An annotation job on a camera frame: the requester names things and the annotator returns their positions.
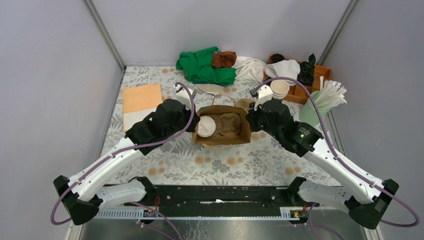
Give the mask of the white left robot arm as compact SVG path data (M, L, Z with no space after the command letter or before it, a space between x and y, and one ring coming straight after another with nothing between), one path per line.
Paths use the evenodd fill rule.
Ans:
M134 160L174 140L184 132L194 132L200 118L192 97L167 99L145 119L135 123L123 138L86 169L71 177L53 180L59 196L50 214L53 225L73 222L82 225L109 206L129 202L152 204L155 192L142 181L106 186L108 180Z

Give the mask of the cardboard cup carrier tray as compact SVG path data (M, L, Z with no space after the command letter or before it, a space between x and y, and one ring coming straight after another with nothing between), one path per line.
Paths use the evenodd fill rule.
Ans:
M237 136L241 132L241 117L236 113L224 113L211 116L216 124L216 130L213 136Z

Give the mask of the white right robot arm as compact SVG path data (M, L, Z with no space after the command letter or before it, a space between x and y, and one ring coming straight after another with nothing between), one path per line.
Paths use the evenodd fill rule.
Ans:
M291 205L299 206L303 202L326 205L347 213L362 227L376 229L392 200L384 191L394 195L399 188L394 180L374 177L337 152L348 167L365 179L350 172L333 155L323 134L308 123L295 121L281 100L250 103L246 119L252 131L268 133L285 150L314 163L341 184L326 186L296 177L286 189Z

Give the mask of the green paper bag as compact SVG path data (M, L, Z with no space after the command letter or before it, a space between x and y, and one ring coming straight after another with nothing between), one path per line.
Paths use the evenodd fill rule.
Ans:
M233 145L251 142L251 126L247 120L248 111L237 105L218 105L220 95L214 96L211 105L200 108L197 115L200 121L192 134L193 143L211 149L224 149Z

